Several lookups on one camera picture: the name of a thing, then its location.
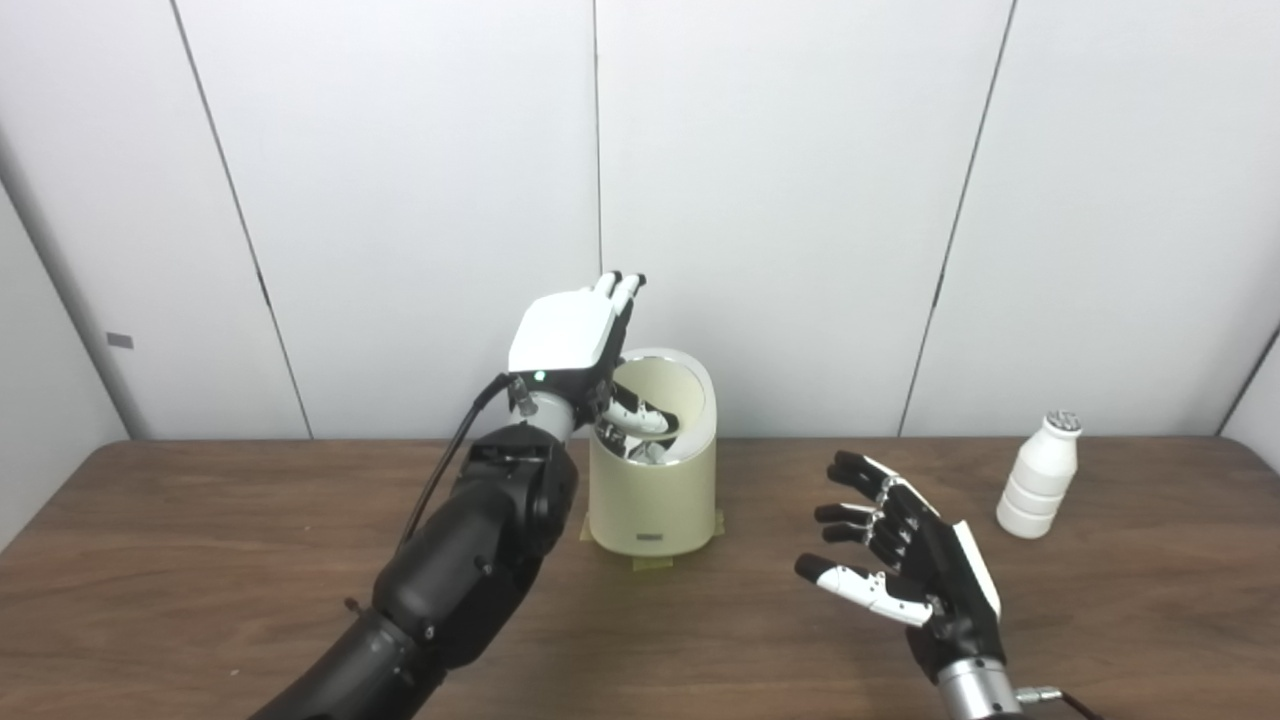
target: white bottle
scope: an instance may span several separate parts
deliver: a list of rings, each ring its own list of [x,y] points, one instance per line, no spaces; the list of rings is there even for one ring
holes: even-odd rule
[[[1018,451],[1014,471],[996,506],[1000,527],[1027,539],[1048,532],[1075,477],[1078,437],[1080,420],[1074,413],[1055,410],[1044,416],[1039,432]]]

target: wooden table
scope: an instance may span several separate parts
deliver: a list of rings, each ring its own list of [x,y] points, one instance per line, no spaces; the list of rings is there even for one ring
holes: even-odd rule
[[[992,518],[1016,439],[820,439],[722,442],[727,533],[666,570],[579,541],[579,497],[529,600],[424,716],[943,717],[901,629],[792,574],[804,551],[873,562],[823,547],[812,520],[852,500],[823,478],[842,447],[973,524],[1015,683],[1115,720],[1277,712],[1280,478],[1239,445],[1087,439],[1057,525],[1027,542]],[[367,600],[439,450],[99,451],[0,555],[0,717],[247,716],[347,628],[344,596]]]

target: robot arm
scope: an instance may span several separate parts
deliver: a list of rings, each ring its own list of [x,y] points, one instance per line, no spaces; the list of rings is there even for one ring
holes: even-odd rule
[[[508,372],[476,400],[442,462],[503,388],[509,424],[471,445],[448,500],[420,528],[415,512],[370,606],[251,720],[408,720],[449,670],[484,652],[564,530],[577,489],[570,434],[602,415],[640,432],[676,429],[675,416],[613,383],[643,284],[611,273],[529,307]]]

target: black cable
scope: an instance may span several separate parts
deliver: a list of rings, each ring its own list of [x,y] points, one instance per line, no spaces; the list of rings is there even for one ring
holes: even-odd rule
[[[462,441],[467,436],[467,430],[471,429],[471,423],[475,423],[476,416],[484,410],[485,405],[493,400],[499,392],[502,392],[508,384],[511,384],[512,375],[509,373],[499,373],[483,391],[476,396],[475,402],[471,404],[471,410],[467,411],[466,418],[462,418],[462,424],[458,425],[458,430],[453,433],[453,438],[449,445],[444,448],[444,455],[440,456],[440,461],[435,464],[435,470],[431,470],[431,477],[428,478],[426,486],[422,487],[422,493],[417,496],[417,502],[413,503],[413,511],[408,515],[408,523],[404,524],[404,532],[401,533],[401,541],[396,546],[396,550],[404,547],[408,538],[413,537],[413,532],[417,530],[417,524],[422,519],[422,511],[426,510],[426,503],[431,500],[431,493],[435,492],[435,486],[440,484],[440,478],[444,477],[444,469],[448,468],[449,461],[453,460],[453,455],[458,451]]]
[[[1071,708],[1083,715],[1085,720],[1107,720],[1106,717],[1089,710],[1087,705],[1076,700],[1074,696],[1071,696],[1071,693],[1062,693],[1062,702],[1070,705]]]

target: white wall panel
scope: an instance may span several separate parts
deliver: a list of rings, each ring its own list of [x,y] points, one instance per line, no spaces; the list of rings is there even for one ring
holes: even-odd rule
[[[166,3],[0,0],[0,165],[140,436],[306,437]]]
[[[1280,350],[1271,348],[1222,434],[1280,470]]]
[[[598,1],[604,265],[722,434],[897,432],[1007,13]]]
[[[1021,3],[905,432],[1211,434],[1280,319],[1280,5]]]
[[[599,269],[591,1],[179,8],[316,437],[452,434]]]
[[[0,187],[0,548],[124,425]]]

